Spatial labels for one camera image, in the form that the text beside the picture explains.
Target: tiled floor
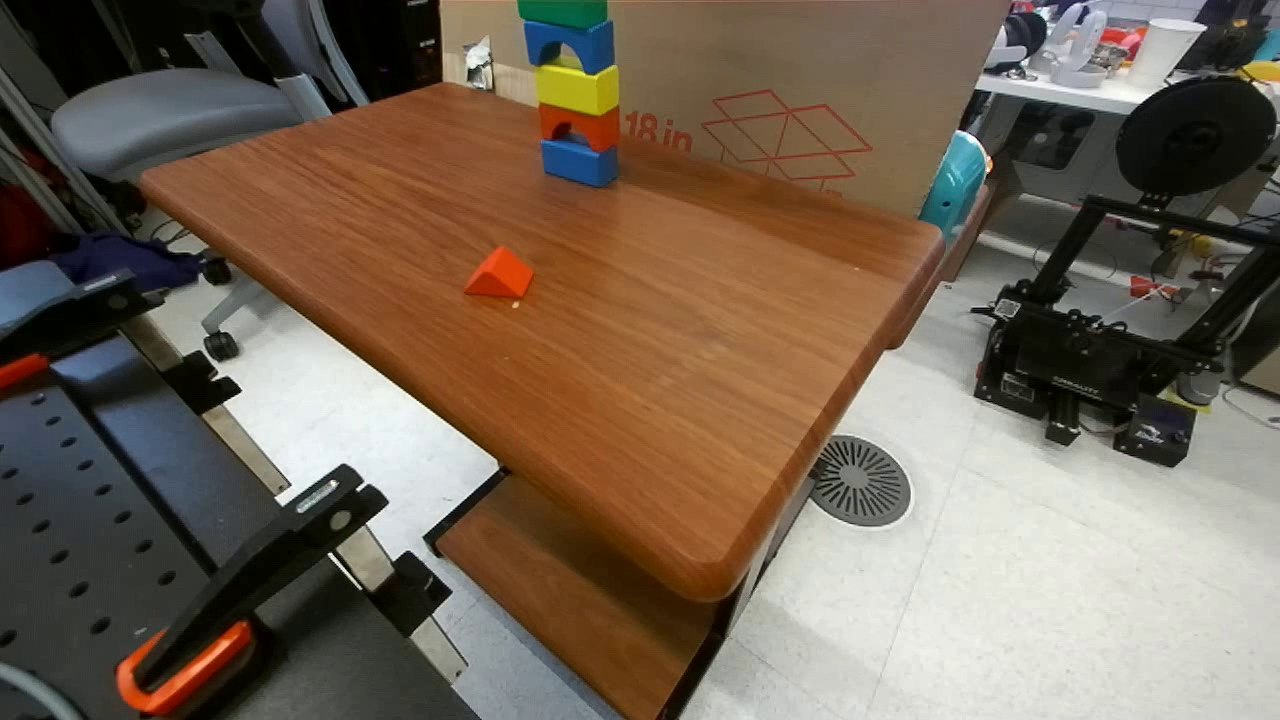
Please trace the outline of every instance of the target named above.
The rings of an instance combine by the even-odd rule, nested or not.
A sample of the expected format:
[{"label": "tiled floor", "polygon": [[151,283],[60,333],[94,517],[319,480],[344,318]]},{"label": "tiled floor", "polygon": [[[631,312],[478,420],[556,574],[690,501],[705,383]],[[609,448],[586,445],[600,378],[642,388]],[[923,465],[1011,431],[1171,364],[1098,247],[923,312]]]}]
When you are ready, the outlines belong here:
[{"label": "tiled floor", "polygon": [[[967,306],[1011,277],[1028,277],[1025,259],[981,247],[840,420],[907,469],[912,510],[849,529],[806,503],[685,714],[1275,714],[1280,407],[1228,388],[1171,470],[1098,435],[1045,445],[1041,424],[967,388],[983,343]],[[213,297],[158,306],[181,346],[195,346],[191,314]],[[1177,318],[1103,287],[1085,298],[1134,328]],[[270,298],[230,333],[230,410],[265,453],[290,480],[354,465],[390,495],[384,543],[426,556],[421,533],[491,454]],[[437,568],[457,588],[438,625],[468,656],[457,687],[478,714],[609,714],[460,573]]]}]

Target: wooden table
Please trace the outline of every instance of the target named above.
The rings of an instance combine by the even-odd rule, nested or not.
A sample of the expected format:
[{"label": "wooden table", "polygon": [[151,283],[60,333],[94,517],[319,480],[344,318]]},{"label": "wooden table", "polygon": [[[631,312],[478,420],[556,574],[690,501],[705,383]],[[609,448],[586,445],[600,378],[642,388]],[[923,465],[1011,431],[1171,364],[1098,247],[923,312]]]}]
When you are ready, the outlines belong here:
[{"label": "wooden table", "polygon": [[[720,602],[939,241],[685,154],[620,165],[617,189],[546,178],[531,109],[426,89],[154,166],[142,192],[577,533]],[[465,297],[494,244],[535,268],[520,304]]]}]

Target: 3d printer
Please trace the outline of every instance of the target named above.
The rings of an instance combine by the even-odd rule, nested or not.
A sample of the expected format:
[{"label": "3d printer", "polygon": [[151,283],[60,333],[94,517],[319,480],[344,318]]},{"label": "3d printer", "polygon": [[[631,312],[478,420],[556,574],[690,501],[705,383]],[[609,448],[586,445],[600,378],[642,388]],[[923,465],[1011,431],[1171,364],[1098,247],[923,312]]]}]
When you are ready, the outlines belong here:
[{"label": "3d printer", "polygon": [[[1168,201],[1207,192],[1260,165],[1275,130],[1275,109],[1240,76],[1200,76],[1144,98],[1114,137],[1119,173],[1138,202],[1087,197],[1034,279],[999,287],[983,306],[987,336],[975,396],[1046,420],[1045,435],[1071,445],[1081,407],[1114,424],[1114,448],[1154,465],[1181,465],[1197,410],[1160,401],[1181,374],[1210,370],[1224,336],[1280,279],[1280,241],[1197,214],[1171,214]],[[1067,268],[1103,219],[1134,219],[1154,230],[1203,230],[1252,250],[1224,279],[1203,314],[1177,339],[1147,339],[1119,318],[1050,306],[1067,293]]]}]

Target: green block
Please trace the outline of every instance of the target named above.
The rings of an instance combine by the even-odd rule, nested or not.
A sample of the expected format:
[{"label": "green block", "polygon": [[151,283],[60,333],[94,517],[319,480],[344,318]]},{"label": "green block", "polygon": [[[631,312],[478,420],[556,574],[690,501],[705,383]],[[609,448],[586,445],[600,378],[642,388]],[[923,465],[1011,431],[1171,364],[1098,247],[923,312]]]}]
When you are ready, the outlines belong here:
[{"label": "green block", "polygon": [[560,26],[596,26],[609,18],[609,0],[520,0],[520,15]]}]

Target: floor drain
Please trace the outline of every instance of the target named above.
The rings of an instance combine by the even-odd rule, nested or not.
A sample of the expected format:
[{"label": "floor drain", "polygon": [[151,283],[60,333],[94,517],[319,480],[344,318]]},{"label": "floor drain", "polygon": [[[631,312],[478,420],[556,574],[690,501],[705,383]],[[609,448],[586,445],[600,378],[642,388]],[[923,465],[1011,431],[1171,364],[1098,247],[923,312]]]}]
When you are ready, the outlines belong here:
[{"label": "floor drain", "polygon": [[813,501],[845,524],[879,529],[907,510],[907,470],[874,445],[836,435],[813,465]]}]

